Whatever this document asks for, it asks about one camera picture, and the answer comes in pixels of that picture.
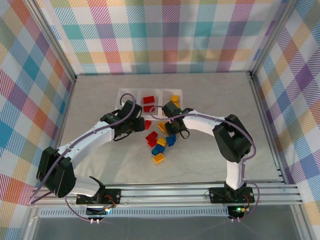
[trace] gray surface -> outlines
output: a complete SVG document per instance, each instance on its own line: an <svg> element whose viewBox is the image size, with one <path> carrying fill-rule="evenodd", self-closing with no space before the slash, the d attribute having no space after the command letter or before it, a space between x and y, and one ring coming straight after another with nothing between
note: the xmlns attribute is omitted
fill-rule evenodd
<svg viewBox="0 0 320 240"><path fill-rule="evenodd" d="M259 206L242 223L226 217L109 218L90 225L77 218L40 218L34 240L298 240L289 206Z"/></svg>
<svg viewBox="0 0 320 240"><path fill-rule="evenodd" d="M183 107L216 117L235 114L252 136L257 155L246 164L247 180L277 180L278 174L246 73L194 73L153 75L79 76L62 136L62 145L92 128L115 109L119 88L182 89ZM82 177L94 176L104 184L225 181L227 163L215 139L192 130L166 147L165 160L155 164L145 137L155 130L108 142L86 157L75 169Z"/></svg>

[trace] purple cable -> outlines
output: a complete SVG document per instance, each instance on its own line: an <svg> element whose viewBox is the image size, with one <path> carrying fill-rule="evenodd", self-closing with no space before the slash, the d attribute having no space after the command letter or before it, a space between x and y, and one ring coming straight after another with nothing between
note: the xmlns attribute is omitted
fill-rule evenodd
<svg viewBox="0 0 320 240"><path fill-rule="evenodd" d="M203 115L203 114L195 114L195 113L187 113L187 114L179 114L177 116L173 116L173 117L168 117L168 118L159 118L159 117L156 117L152 114L152 110L155 109L155 108L163 108L162 106L154 106L150 109L150 115L152 118L156 119L156 120L173 120L173 119L177 119L177 118L180 118L180 117L187 117L187 116L191 116L191 117L200 117L200 118L204 118L204 119L209 119L209 120L213 120L215 122L222 122L222 123L226 123L232 127L234 127L235 129L239 130L240 133L242 133L247 139L248 141L251 143L252 145L252 148L253 148L253 153L252 155L246 157L245 159L242 160L242 167L241 167L241 178L244 179L244 176L245 176L245 162L248 161L249 159L252 159L256 153L257 153L257 148L256 148L256 145L253 141L253 139L244 131L242 130L239 126L235 125L234 123L232 122L229 122L227 120L222 120L222 119L219 119L219 118L215 118L213 116L207 116L207 115ZM250 184L253 184L255 185L257 191L258 191L258 194L257 194L257 200L255 202L255 205L252 209L252 211L250 211L250 213L244 217L247 217L249 216L250 214L252 214L252 212L256 209L258 203L259 203L259 200L260 200L260 190L259 190L259 187L257 184L255 184L254 182L250 182Z"/></svg>
<svg viewBox="0 0 320 240"><path fill-rule="evenodd" d="M82 141L83 139L87 138L88 136L92 135L92 134L95 134L97 133L97 131L100 131L100 130L103 130L103 129L107 129L107 128L110 128L112 126L115 126L117 124L120 124L122 122L124 122L125 120L127 120L127 118L130 117L130 115L133 113L135 107L136 107L136 99L135 97L131 94L131 93L125 93L121 96L120 98L120 102L122 100L122 98L126 95L129 95L130 97L132 97L132 101L133 101L133 105L132 105L132 108L130 110L130 112L124 117L122 118L121 120L119 121L116 121L114 123L111 123L107 126L102 126L102 127L99 127L97 128L95 131L91 131L91 132L88 132L86 133L85 135L79 137L77 140L75 140L70 146L69 148L67 148L57 159L56 161L52 164L52 166L50 167L49 171L46 173L46 175L44 176L42 182L40 183L40 185L38 186L38 188L35 190L35 192L32 194L32 196L30 197L29 201L28 201L28 205L31 205L31 204L34 204L36 202L38 202L40 199L43 199L45 196L49 195L51 192L47 192L45 193L44 195L38 197L37 199L35 199L36 195L40 192L40 189L45 185L46 181L48 180L50 174L52 173L52 171L55 169L56 165L59 163L59 161L63 158L64 155L66 155L69 151L71 151L71 149L77 144L79 143L80 141Z"/></svg>

